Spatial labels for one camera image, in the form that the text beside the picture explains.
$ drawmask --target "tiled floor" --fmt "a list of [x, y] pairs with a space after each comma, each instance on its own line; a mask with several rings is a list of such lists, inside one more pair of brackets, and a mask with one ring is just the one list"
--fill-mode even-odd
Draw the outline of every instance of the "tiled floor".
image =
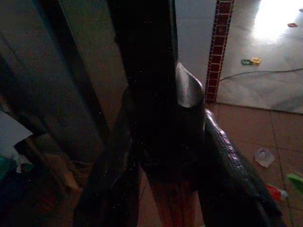
[[[285, 179], [289, 173], [303, 174], [303, 115], [222, 104], [206, 107], [214, 112], [222, 129], [253, 164], [263, 181], [288, 192], [289, 198], [279, 203], [287, 226], [303, 227], [303, 195]], [[254, 153], [260, 148], [269, 149], [275, 156], [268, 168], [254, 161]], [[148, 183], [143, 190], [145, 184], [143, 174], [138, 227], [161, 227]], [[198, 204], [196, 207], [195, 226], [201, 226], [202, 214]]]
[[[221, 79], [241, 72], [303, 68], [302, 0], [235, 0]], [[288, 23], [298, 27], [288, 27]], [[241, 59], [259, 57], [259, 66]], [[217, 101], [303, 114], [303, 70], [252, 73], [220, 82]]]

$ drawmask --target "green toy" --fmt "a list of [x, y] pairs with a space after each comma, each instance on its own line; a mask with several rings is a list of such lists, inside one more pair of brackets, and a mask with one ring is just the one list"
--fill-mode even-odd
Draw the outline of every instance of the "green toy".
[[303, 194], [303, 178], [299, 177], [296, 174], [287, 175], [287, 179], [292, 183], [294, 188], [300, 193]]

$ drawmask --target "sunlight on floor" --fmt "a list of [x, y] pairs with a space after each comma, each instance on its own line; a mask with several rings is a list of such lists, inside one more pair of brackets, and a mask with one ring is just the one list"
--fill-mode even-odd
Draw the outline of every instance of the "sunlight on floor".
[[303, 7], [302, 0], [262, 0], [255, 17], [253, 36], [275, 42], [293, 23]]

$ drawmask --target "black metal bar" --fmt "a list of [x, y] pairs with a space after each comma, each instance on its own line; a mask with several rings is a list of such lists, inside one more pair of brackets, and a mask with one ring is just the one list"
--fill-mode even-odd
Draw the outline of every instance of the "black metal bar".
[[110, 129], [59, 0], [36, 0], [35, 3], [38, 10], [42, 11], [40, 14], [44, 18], [45, 26], [50, 27], [50, 30], [53, 31], [55, 35], [54, 41], [60, 47], [58, 51], [63, 54], [71, 70], [72, 79], [85, 100], [87, 109], [96, 123], [102, 141], [106, 144]]

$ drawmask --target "terracotta floor tile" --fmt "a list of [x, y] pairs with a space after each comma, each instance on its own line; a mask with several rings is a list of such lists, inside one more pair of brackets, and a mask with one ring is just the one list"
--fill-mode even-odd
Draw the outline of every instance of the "terracotta floor tile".
[[203, 216], [201, 212], [200, 201], [198, 197], [198, 193], [196, 194], [196, 215], [195, 215], [195, 226], [202, 226], [204, 224]]
[[269, 111], [220, 105], [219, 123], [232, 140], [275, 146]]
[[[290, 151], [284, 149], [278, 149], [281, 158], [282, 171], [286, 177], [290, 173], [303, 173], [303, 153], [298, 151]], [[286, 191], [288, 193], [289, 204], [291, 208], [297, 208], [303, 210], [303, 195], [286, 180]]]
[[303, 210], [290, 209], [294, 227], [303, 227]]
[[[283, 176], [280, 168], [278, 152], [276, 148], [266, 147], [262, 145], [244, 143], [244, 142], [235, 142], [236, 147], [239, 151], [250, 161], [250, 163], [255, 167], [257, 173], [263, 180], [265, 184], [271, 184], [279, 189], [285, 190]], [[257, 152], [260, 148], [268, 149], [274, 156], [275, 160], [273, 163], [268, 167], [261, 166], [258, 162], [255, 161], [255, 152]], [[287, 206], [287, 201], [279, 202], [280, 205]]]
[[271, 112], [279, 148], [303, 152], [303, 115]]
[[292, 227], [292, 221], [290, 216], [290, 211], [288, 206], [279, 206], [280, 211], [282, 212], [282, 218], [287, 227]]
[[156, 203], [152, 196], [149, 183], [146, 184], [142, 199], [139, 204], [138, 227], [161, 227], [160, 217]]

